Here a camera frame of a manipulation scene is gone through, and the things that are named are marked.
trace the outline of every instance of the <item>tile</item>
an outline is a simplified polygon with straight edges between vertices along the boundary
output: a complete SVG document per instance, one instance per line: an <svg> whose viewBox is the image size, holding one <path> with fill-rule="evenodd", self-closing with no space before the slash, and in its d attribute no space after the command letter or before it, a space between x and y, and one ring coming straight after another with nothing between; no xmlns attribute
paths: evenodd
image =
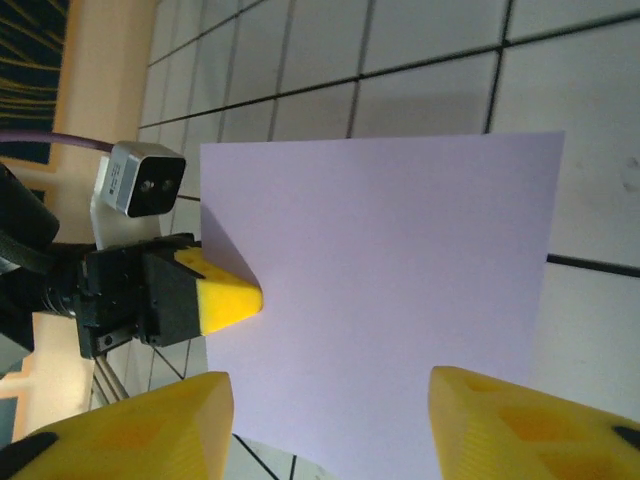
<svg viewBox="0 0 640 480"><path fill-rule="evenodd" d="M127 374L130 350L131 342L127 342L107 353L107 363L123 384Z"/></svg>
<svg viewBox="0 0 640 480"><path fill-rule="evenodd" d="M187 169L184 172L180 193L200 197L200 146L218 141L220 131L219 113L190 118L187 122L184 156Z"/></svg>
<svg viewBox="0 0 640 480"><path fill-rule="evenodd" d="M176 153L182 153L186 127L186 120L163 123L160 125L160 138L158 142Z"/></svg>
<svg viewBox="0 0 640 480"><path fill-rule="evenodd" d="M166 387L182 380L156 352L153 354L149 391Z"/></svg>
<svg viewBox="0 0 640 480"><path fill-rule="evenodd" d="M164 359L173 365L177 372L184 376L187 369L187 350L189 348L189 340L169 345L168 347L158 347L158 352Z"/></svg>
<svg viewBox="0 0 640 480"><path fill-rule="evenodd" d="M184 198L176 200L171 233L193 233L196 240L200 240L200 202Z"/></svg>
<svg viewBox="0 0 640 480"><path fill-rule="evenodd" d="M147 86L145 87L142 107L142 125L160 121L164 105L164 90L169 73L169 60L162 60L151 65L147 70Z"/></svg>
<svg viewBox="0 0 640 480"><path fill-rule="evenodd" d="M97 393L91 393L91 401L89 402L89 410L95 410L96 408L104 407L100 395Z"/></svg>
<svg viewBox="0 0 640 480"><path fill-rule="evenodd" d="M533 388L640 421L640 279L547 265Z"/></svg>
<svg viewBox="0 0 640 480"><path fill-rule="evenodd" d="M273 112L273 100L227 110L223 142L266 142Z"/></svg>
<svg viewBox="0 0 640 480"><path fill-rule="evenodd" d="M517 0L509 24L509 38L565 28L638 10L638 0Z"/></svg>
<svg viewBox="0 0 640 480"><path fill-rule="evenodd" d="M274 140L326 140L347 134L354 84L278 100Z"/></svg>
<svg viewBox="0 0 640 480"><path fill-rule="evenodd" d="M229 104L276 93L289 0L269 0L240 17Z"/></svg>
<svg viewBox="0 0 640 480"><path fill-rule="evenodd" d="M165 213L164 215L160 215L160 233L162 236L171 235L171 230L173 227L173 216L175 215L176 210L175 207L169 213Z"/></svg>
<svg viewBox="0 0 640 480"><path fill-rule="evenodd" d="M289 478L291 463L293 462L291 453L283 452L264 443L254 442L246 438L243 438L243 440L260 460L275 473L276 477Z"/></svg>
<svg viewBox="0 0 640 480"><path fill-rule="evenodd" d="M235 24L229 22L199 40L190 113L223 106Z"/></svg>
<svg viewBox="0 0 640 480"><path fill-rule="evenodd" d="M324 468L302 457L296 460L296 470L292 480L338 480Z"/></svg>
<svg viewBox="0 0 640 480"><path fill-rule="evenodd" d="M204 0L178 2L178 13L173 35L173 48L193 40L200 33Z"/></svg>
<svg viewBox="0 0 640 480"><path fill-rule="evenodd" d="M169 57L169 78L162 110L163 120L181 117L189 112L196 47L194 42Z"/></svg>
<svg viewBox="0 0 640 480"><path fill-rule="evenodd" d="M239 0L204 0L202 30L208 30L232 17L240 9Z"/></svg>
<svg viewBox="0 0 640 480"><path fill-rule="evenodd" d="M368 0L297 0L281 91L355 75Z"/></svg>
<svg viewBox="0 0 640 480"><path fill-rule="evenodd" d="M160 126L141 128L138 130L138 141L147 143L158 143L160 140Z"/></svg>
<svg viewBox="0 0 640 480"><path fill-rule="evenodd" d="M205 337L192 338L191 346L189 347L189 357L187 358L186 377L193 377L208 371Z"/></svg>
<svg viewBox="0 0 640 480"><path fill-rule="evenodd" d="M149 389L149 378L151 376L151 361L153 349L148 345L143 345L140 340L131 341L127 373L125 376L124 388L130 396L140 395Z"/></svg>
<svg viewBox="0 0 640 480"><path fill-rule="evenodd" d="M286 475L278 478L282 480L289 478L288 473L287 471ZM273 477L247 452L237 438L232 437L224 478L225 480L272 480Z"/></svg>
<svg viewBox="0 0 640 480"><path fill-rule="evenodd" d="M171 50L177 11L178 0L162 0L156 7L156 22L153 28L153 40L149 56L150 62L156 61Z"/></svg>
<svg viewBox="0 0 640 480"><path fill-rule="evenodd" d="M507 51L493 130L566 132L552 253L640 266L639 38L636 22Z"/></svg>
<svg viewBox="0 0 640 480"><path fill-rule="evenodd" d="M498 42L505 0L377 0L365 71Z"/></svg>
<svg viewBox="0 0 640 480"><path fill-rule="evenodd" d="M495 61L488 53L363 81L353 136L482 133Z"/></svg>

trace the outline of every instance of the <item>camera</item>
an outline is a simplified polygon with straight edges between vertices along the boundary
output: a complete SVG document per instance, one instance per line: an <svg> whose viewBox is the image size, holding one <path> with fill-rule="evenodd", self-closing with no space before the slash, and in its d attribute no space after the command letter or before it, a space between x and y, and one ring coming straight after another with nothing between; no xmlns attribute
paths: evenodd
<svg viewBox="0 0 640 480"><path fill-rule="evenodd" d="M163 215L173 208L185 158L162 145L118 142L107 166L102 200L128 217Z"/></svg>

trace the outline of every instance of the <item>yellow 3d printed part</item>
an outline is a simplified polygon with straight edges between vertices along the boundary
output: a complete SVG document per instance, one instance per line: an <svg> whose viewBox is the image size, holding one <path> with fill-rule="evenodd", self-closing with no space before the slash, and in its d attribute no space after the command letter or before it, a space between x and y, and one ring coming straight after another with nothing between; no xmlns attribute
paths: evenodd
<svg viewBox="0 0 640 480"><path fill-rule="evenodd" d="M205 373L43 428L59 439L11 478L221 480L232 420L229 376Z"/></svg>
<svg viewBox="0 0 640 480"><path fill-rule="evenodd" d="M245 320L262 309L262 291L208 263L201 248L179 250L175 259L204 277L197 281L202 335Z"/></svg>
<svg viewBox="0 0 640 480"><path fill-rule="evenodd" d="M453 367L431 373L444 480L640 479L640 424Z"/></svg>

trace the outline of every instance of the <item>white paper sheet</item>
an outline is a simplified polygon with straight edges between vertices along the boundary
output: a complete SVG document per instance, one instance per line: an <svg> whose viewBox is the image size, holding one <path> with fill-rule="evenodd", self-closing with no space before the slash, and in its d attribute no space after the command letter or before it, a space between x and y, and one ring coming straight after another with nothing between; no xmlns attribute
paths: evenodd
<svg viewBox="0 0 640 480"><path fill-rule="evenodd" d="M527 382L562 144L203 146L206 255L265 298L207 338L234 431L345 480L439 478L431 368Z"/></svg>

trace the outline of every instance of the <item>yellow triangular tip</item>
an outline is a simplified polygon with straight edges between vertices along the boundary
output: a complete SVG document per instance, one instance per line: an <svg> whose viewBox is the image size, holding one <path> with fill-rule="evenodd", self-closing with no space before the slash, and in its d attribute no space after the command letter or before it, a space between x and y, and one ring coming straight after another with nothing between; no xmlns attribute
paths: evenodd
<svg viewBox="0 0 640 480"><path fill-rule="evenodd" d="M175 259L205 277L197 281L202 335L238 323L262 310L260 288L208 263L201 248L180 250Z"/></svg>

